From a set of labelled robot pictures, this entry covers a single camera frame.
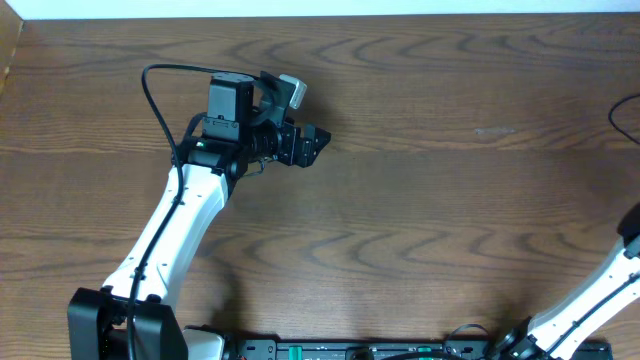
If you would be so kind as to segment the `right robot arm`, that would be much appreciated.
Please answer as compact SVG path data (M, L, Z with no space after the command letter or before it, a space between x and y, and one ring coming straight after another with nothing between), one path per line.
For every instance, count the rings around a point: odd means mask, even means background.
M569 359L599 327L639 298L639 206L617 226L619 239L566 298L496 341L490 359Z

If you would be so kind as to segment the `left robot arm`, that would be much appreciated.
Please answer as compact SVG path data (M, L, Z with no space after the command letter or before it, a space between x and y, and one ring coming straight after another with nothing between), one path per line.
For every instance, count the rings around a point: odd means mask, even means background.
M135 245L98 290L80 288L67 318L74 359L224 359L225 338L181 328L182 285L205 232L253 163L311 166L329 132L296 126L306 84L290 75L210 70L207 109L170 138L161 200Z

